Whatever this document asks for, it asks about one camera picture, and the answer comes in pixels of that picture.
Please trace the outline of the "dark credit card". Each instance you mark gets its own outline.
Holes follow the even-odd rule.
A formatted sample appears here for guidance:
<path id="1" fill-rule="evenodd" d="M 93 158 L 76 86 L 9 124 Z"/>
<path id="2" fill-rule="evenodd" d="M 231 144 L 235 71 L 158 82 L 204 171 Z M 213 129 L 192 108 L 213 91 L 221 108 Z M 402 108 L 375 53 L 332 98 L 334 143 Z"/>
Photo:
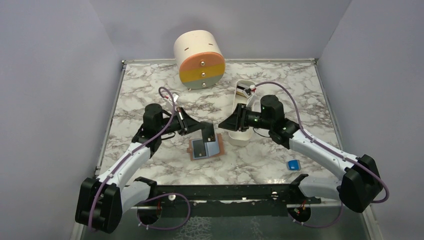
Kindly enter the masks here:
<path id="1" fill-rule="evenodd" d="M 204 143 L 210 143 L 216 141 L 216 134 L 214 129 L 214 124 L 212 121 L 202 121 L 201 122 L 201 135 Z"/>

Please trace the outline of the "brown leather card holder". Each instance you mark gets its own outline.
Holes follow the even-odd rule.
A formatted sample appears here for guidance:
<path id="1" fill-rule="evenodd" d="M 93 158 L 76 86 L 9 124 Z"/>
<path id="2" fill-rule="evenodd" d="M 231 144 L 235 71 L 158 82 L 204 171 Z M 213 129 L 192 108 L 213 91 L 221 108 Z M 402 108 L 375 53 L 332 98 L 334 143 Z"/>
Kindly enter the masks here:
<path id="1" fill-rule="evenodd" d="M 215 141 L 211 142 L 204 142 L 201 138 L 190 139 L 186 152 L 189 154 L 191 161 L 222 156 L 226 153 L 222 134 L 216 134 Z"/>

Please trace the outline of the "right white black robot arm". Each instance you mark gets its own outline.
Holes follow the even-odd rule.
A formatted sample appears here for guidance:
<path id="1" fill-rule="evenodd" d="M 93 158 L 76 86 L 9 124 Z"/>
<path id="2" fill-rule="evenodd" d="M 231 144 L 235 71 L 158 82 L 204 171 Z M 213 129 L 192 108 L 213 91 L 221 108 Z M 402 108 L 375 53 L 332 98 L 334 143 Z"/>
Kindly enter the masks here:
<path id="1" fill-rule="evenodd" d="M 346 207 L 362 213 L 383 190 L 376 161 L 365 154 L 346 153 L 314 137 L 298 123 L 286 118 L 284 105 L 275 95 L 260 99 L 260 111 L 238 103 L 219 128 L 246 132 L 249 128 L 267 130 L 270 138 L 286 149 L 301 153 L 337 177 L 335 183 L 307 176 L 288 190 L 289 199 L 300 204 L 308 197 L 339 199 Z"/>

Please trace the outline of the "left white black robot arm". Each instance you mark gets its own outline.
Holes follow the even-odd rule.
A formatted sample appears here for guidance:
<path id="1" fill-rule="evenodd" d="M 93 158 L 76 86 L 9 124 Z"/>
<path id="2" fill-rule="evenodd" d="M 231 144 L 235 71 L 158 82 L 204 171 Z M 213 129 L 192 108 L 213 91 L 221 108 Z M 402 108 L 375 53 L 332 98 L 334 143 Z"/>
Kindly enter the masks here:
<path id="1" fill-rule="evenodd" d="M 204 142 L 216 140 L 213 122 L 197 121 L 182 107 L 171 110 L 167 112 L 157 103 L 147 105 L 143 123 L 124 155 L 98 177 L 88 177 L 81 183 L 75 212 L 77 223 L 110 234 L 118 227 L 122 215 L 135 204 L 142 202 L 149 206 L 155 203 L 155 181 L 141 178 L 130 186 L 126 184 L 156 153 L 163 135 L 178 133 L 184 136 L 200 130 Z"/>

